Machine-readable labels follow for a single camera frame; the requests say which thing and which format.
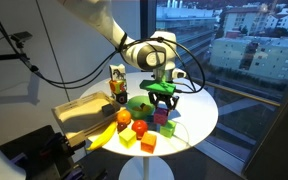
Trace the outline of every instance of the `pink cube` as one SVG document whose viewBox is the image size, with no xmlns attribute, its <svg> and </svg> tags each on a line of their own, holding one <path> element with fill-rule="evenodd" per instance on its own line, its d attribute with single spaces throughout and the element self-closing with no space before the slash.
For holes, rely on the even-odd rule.
<svg viewBox="0 0 288 180">
<path fill-rule="evenodd" d="M 168 119 L 168 110 L 164 108 L 157 108 L 154 112 L 154 123 L 165 125 Z"/>
</svg>

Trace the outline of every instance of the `table leg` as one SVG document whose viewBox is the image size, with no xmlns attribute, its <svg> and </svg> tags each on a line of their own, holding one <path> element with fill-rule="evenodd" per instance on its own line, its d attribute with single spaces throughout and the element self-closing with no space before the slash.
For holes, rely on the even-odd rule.
<svg viewBox="0 0 288 180">
<path fill-rule="evenodd" d="M 133 157 L 123 166 L 119 180 L 174 180 L 168 164 L 159 157 Z"/>
</svg>

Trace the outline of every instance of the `orange cube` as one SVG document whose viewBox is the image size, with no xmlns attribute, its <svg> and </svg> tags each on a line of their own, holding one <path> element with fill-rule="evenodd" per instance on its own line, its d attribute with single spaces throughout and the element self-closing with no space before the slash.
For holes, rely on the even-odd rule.
<svg viewBox="0 0 288 180">
<path fill-rule="evenodd" d="M 141 140 L 141 150 L 153 154 L 156 138 L 156 135 L 145 132 Z"/>
</svg>

